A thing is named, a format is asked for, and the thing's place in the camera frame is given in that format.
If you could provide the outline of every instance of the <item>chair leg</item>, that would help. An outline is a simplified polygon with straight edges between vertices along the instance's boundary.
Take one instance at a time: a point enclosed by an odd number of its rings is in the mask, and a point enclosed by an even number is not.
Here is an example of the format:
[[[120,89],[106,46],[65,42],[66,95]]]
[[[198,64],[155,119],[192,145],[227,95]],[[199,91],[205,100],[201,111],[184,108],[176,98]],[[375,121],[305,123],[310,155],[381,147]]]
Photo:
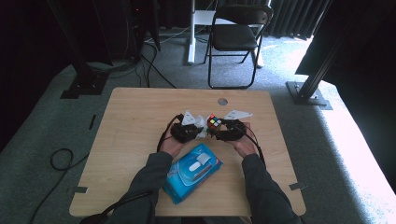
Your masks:
[[[212,74],[212,46],[211,46],[211,43],[210,43],[210,46],[209,46],[209,43],[208,43],[207,47],[209,49],[209,69],[207,71],[207,85],[209,85],[209,87],[211,89],[214,89],[214,87],[210,83],[210,77],[211,77],[211,74]]]
[[[210,37],[207,39],[207,45],[206,45],[206,52],[205,52],[205,57],[204,57],[204,63],[206,63],[206,57],[207,57],[207,51],[209,50],[209,45],[210,45]]]
[[[247,85],[248,87],[250,87],[253,84],[253,82],[254,82],[254,78],[256,76],[257,64],[259,62],[259,55],[261,54],[261,48],[262,48],[262,32],[260,34],[259,46],[257,47],[257,55],[256,55],[256,58],[254,60],[253,75],[251,77],[250,84]]]
[[[242,59],[242,62],[241,63],[243,63],[244,61],[245,61],[245,59],[248,57],[248,54],[250,53],[251,51],[248,51],[246,54],[245,54],[245,57],[244,57],[244,59]]]

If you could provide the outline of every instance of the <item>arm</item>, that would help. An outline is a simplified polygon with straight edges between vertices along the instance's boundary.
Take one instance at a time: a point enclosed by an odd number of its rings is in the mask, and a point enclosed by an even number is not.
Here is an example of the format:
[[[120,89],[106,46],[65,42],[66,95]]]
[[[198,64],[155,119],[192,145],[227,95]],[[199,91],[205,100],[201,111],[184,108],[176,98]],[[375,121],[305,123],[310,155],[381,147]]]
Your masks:
[[[121,200],[148,190],[155,191],[155,193],[121,205],[114,210],[106,224],[154,223],[158,190],[165,183],[173,158],[185,146],[172,137],[170,129],[163,134],[162,138],[164,141],[159,146],[159,152],[148,156],[146,166],[136,174]]]
[[[248,136],[252,137],[250,124],[245,123],[245,125]],[[253,142],[243,136],[237,141],[227,143],[233,145],[238,154],[244,158],[242,168],[253,223],[302,223],[292,211],[286,194],[267,172]]]

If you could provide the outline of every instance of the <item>gray carpet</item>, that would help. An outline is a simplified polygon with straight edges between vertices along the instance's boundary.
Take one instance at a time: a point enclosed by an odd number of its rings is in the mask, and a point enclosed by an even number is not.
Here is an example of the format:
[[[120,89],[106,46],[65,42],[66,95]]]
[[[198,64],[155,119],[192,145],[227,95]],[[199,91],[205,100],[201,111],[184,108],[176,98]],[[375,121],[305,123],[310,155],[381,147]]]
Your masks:
[[[207,64],[201,64],[205,43],[197,41],[196,64],[187,64],[189,40],[171,38],[162,42],[154,65],[177,88],[208,89]],[[305,81],[294,72],[309,41],[267,37],[262,47],[265,66],[258,69],[250,90],[269,91],[284,134],[290,158],[303,189],[306,223],[395,223],[396,199],[378,168],[356,123],[334,85],[321,82],[319,90],[332,106],[295,105],[285,82]],[[149,45],[142,50],[152,60]],[[214,62],[214,81],[227,84],[248,81],[251,58],[243,64],[235,59]],[[102,69],[108,66],[92,63]],[[82,95],[75,100],[60,99],[74,79],[72,66],[66,67],[50,83],[30,117],[0,154],[0,223],[28,223],[39,203],[63,172],[50,166],[50,155],[70,148],[73,163],[90,152],[111,91],[116,87],[147,87],[144,74],[148,63],[138,63],[129,71],[112,72],[102,95]],[[151,88],[172,88],[153,68]],[[91,126],[92,116],[96,119]],[[54,162],[67,165],[62,153]],[[64,180],[38,210],[34,223],[79,223],[68,208],[69,190],[78,184],[85,161],[69,170]]]

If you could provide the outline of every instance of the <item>sleeve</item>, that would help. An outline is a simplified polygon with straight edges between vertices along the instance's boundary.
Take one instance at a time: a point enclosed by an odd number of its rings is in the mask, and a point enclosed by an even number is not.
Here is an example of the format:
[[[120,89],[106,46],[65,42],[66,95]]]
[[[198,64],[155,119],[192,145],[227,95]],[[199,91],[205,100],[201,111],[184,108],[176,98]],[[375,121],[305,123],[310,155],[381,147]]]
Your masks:
[[[253,223],[302,223],[257,154],[246,156],[242,167]]]
[[[146,166],[136,174],[121,200],[148,190],[155,191],[155,193],[121,205],[114,210],[106,224],[154,223],[158,190],[165,183],[172,160],[172,156],[166,152],[150,154]]]

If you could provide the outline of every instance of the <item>black folding chair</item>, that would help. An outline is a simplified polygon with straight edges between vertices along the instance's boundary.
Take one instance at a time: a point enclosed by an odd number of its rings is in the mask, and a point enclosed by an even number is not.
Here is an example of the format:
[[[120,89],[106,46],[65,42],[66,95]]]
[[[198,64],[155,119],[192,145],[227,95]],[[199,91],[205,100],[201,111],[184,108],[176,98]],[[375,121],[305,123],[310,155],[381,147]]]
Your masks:
[[[213,17],[209,39],[207,41],[206,57],[209,57],[209,71],[207,83],[212,89],[247,89],[256,76],[257,61],[262,45],[262,36],[265,27],[272,19],[274,11],[268,6],[260,5],[225,5],[219,7]],[[230,21],[232,24],[219,23],[218,19]],[[258,27],[255,34],[252,27]],[[212,54],[212,48],[218,51],[247,51],[246,54]],[[213,86],[211,83],[212,57],[213,56],[244,56],[243,63],[250,52],[257,55],[254,61],[253,75],[248,85],[241,86]]]

